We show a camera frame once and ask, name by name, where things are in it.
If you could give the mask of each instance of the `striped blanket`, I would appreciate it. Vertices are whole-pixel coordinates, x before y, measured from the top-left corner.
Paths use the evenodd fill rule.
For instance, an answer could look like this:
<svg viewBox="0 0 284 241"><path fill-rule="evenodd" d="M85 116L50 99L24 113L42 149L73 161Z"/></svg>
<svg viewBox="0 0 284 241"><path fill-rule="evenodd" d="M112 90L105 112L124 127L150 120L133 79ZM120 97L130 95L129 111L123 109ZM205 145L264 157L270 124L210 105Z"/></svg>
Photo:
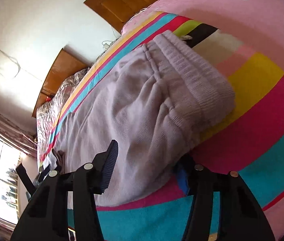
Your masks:
<svg viewBox="0 0 284 241"><path fill-rule="evenodd" d="M217 126L201 134L193 158L210 170L239 171L263 208L278 239L284 234L284 72L265 55L212 26L174 14L152 13L125 33L90 69L63 107L50 135L54 146L66 115L76 111L87 94L116 62L157 34L171 30L190 35L188 45L228 77L236 108ZM39 157L43 162L45 155ZM181 240L192 197L174 177L160 190L129 204L99 207L105 239ZM211 233L218 228L218 195L214 197ZM74 226L72 210L69 225Z"/></svg>

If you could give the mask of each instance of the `floral curtain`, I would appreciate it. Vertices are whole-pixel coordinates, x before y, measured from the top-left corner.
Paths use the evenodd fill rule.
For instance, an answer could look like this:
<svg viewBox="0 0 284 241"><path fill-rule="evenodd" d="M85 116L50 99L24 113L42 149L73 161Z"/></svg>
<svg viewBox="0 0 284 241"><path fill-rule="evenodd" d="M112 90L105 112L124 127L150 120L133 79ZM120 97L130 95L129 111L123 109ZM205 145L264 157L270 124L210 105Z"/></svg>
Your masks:
<svg viewBox="0 0 284 241"><path fill-rule="evenodd" d="M0 218L0 238L5 241L9 241L15 226L15 224L9 223Z"/></svg>
<svg viewBox="0 0 284 241"><path fill-rule="evenodd" d="M37 144L28 132L0 114L0 139L21 152L37 157Z"/></svg>

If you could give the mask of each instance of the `silver rivet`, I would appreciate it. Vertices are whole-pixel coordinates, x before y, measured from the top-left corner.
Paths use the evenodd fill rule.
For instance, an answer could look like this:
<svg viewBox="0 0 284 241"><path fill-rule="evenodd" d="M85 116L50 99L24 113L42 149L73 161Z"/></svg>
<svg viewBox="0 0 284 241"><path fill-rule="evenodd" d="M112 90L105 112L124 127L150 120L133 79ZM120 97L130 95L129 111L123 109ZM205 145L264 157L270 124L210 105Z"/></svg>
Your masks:
<svg viewBox="0 0 284 241"><path fill-rule="evenodd" d="M90 169L92 169L93 168L93 164L92 163L86 163L85 165L84 165L84 169L86 169L86 170L90 170Z"/></svg>
<svg viewBox="0 0 284 241"><path fill-rule="evenodd" d="M236 171L231 171L231 172L230 172L230 175L231 175L232 177L236 178L237 176L239 176L239 173L236 172Z"/></svg>
<svg viewBox="0 0 284 241"><path fill-rule="evenodd" d="M52 170L49 174L50 177L55 177L57 175L57 171L56 170Z"/></svg>
<svg viewBox="0 0 284 241"><path fill-rule="evenodd" d="M201 171L201 170L204 169L204 167L203 167L201 164L196 164L196 165L194 166L194 168L195 168L196 170L198 170L198 171Z"/></svg>

